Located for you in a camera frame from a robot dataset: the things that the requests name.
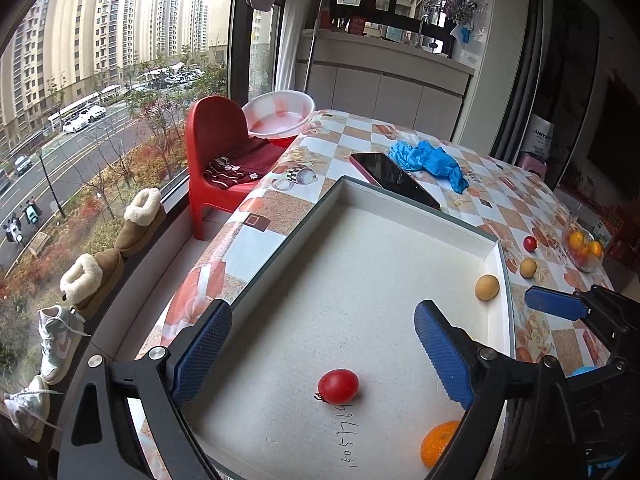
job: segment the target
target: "white sneaker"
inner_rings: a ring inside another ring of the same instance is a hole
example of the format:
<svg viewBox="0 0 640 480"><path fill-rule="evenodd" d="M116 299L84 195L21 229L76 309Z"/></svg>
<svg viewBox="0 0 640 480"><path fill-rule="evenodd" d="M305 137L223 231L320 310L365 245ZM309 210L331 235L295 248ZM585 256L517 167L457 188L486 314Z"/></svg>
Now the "white sneaker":
<svg viewBox="0 0 640 480"><path fill-rule="evenodd" d="M54 305L38 311L38 332L42 338L40 374L47 384L59 383L69 370L71 359L83 335L84 319L73 308Z"/></svg>
<svg viewBox="0 0 640 480"><path fill-rule="evenodd" d="M9 412L9 418L21 434L34 442L42 438L44 425L52 426L47 422L49 416L49 394L60 394L47 390L47 385L42 377L36 375L29 386L16 394L4 394L4 405Z"/></svg>

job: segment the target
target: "faucet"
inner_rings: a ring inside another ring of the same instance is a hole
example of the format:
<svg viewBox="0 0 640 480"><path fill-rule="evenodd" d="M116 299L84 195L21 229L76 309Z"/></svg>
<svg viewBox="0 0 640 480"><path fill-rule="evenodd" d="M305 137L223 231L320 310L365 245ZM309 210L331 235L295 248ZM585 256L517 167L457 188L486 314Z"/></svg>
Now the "faucet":
<svg viewBox="0 0 640 480"><path fill-rule="evenodd" d="M420 26L418 27L418 36L415 38L414 47L422 48L422 24L428 23L429 15L427 13L423 14L420 18Z"/></svg>

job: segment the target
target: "white plastic basin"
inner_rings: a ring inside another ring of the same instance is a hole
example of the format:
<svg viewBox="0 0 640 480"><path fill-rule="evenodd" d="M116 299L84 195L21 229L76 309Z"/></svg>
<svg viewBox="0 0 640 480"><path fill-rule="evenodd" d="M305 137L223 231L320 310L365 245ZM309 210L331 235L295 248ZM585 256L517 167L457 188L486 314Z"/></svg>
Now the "white plastic basin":
<svg viewBox="0 0 640 480"><path fill-rule="evenodd" d="M242 107L249 135L263 139L286 139L300 133L316 111L307 94L283 90L263 94Z"/></svg>

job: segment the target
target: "white cabinet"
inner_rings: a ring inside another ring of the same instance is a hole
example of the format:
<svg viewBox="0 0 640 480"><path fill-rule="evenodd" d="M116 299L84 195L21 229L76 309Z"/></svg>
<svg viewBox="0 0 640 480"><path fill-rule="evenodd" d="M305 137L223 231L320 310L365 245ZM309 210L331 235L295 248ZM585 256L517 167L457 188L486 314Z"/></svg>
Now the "white cabinet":
<svg viewBox="0 0 640 480"><path fill-rule="evenodd" d="M362 117L373 117L380 74L339 68L332 108Z"/></svg>
<svg viewBox="0 0 640 480"><path fill-rule="evenodd" d="M338 69L334 66L315 64L311 68L307 92L316 102L316 110L332 108L334 101L335 76ZM305 87L306 64L296 63L296 90Z"/></svg>
<svg viewBox="0 0 640 480"><path fill-rule="evenodd" d="M421 96L421 85L383 75L373 118L413 128Z"/></svg>
<svg viewBox="0 0 640 480"><path fill-rule="evenodd" d="M422 87L422 97L415 116L414 130L441 140L451 140L458 120L462 97Z"/></svg>

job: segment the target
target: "checkered tablecloth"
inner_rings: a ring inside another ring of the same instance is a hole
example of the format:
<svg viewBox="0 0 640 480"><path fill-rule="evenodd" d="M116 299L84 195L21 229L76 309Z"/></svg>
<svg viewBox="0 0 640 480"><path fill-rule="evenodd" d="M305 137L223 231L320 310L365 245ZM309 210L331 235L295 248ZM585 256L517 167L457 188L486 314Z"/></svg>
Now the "checkered tablecloth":
<svg viewBox="0 0 640 480"><path fill-rule="evenodd" d="M455 193L448 180L425 171L414 174L438 200L442 211L479 226L500 238L514 299L516 355L535 362L543 354L558 357L565 373L581 366L602 365L607 351L581 322L529 310L524 291L537 284L573 292L592 283L611 288L603 270L578 271L560 245L569 219L567 209L535 175L472 150L393 124L334 110L321 110L283 153L204 251L158 320L140 355L152 346L168 345L185 326L198 319L210 298L231 303L320 197L343 175L364 180L349 162L351 153L386 153L397 140L428 140L442 146L460 164L469 188ZM525 236L538 248L526 253ZM525 257L538 263L526 280L518 266Z"/></svg>

